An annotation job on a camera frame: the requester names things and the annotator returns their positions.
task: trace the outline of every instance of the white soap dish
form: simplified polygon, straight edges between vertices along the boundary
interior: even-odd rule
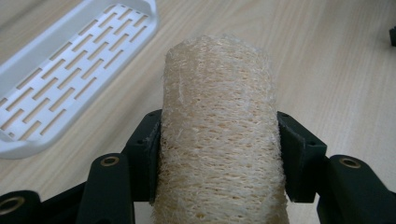
[[[154,0],[82,1],[0,66],[0,158],[54,143],[158,28]]]

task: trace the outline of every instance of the screw hole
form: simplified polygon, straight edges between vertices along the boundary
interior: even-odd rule
[[[0,202],[0,216],[9,214],[24,204],[25,200],[21,196],[12,197]]]
[[[340,159],[341,164],[349,167],[349,168],[354,168],[354,169],[359,169],[361,168],[361,164],[358,163],[357,161],[354,161],[352,159],[349,158],[341,158]]]
[[[117,164],[120,161],[118,157],[106,157],[100,161],[100,164],[103,166],[112,166]]]

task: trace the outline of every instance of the loofah fiber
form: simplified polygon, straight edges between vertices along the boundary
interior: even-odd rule
[[[289,223],[268,57],[231,36],[166,55],[155,223]]]

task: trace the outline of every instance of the wood grain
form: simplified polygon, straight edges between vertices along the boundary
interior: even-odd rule
[[[0,63],[78,2],[1,0]],[[0,195],[32,189],[45,200],[83,182],[96,157],[121,151],[143,116],[162,107],[166,51],[188,37],[221,34],[269,52],[278,109],[322,139],[328,156],[366,161],[396,190],[396,48],[389,41],[396,2],[157,4],[158,33],[55,145],[28,159],[0,160]],[[149,223],[149,207],[139,211],[140,223]],[[288,211],[292,224],[318,223],[314,204],[291,203]]]

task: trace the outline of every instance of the loofah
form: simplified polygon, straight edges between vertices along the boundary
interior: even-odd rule
[[[201,36],[166,55],[155,223],[289,223],[267,55]]]

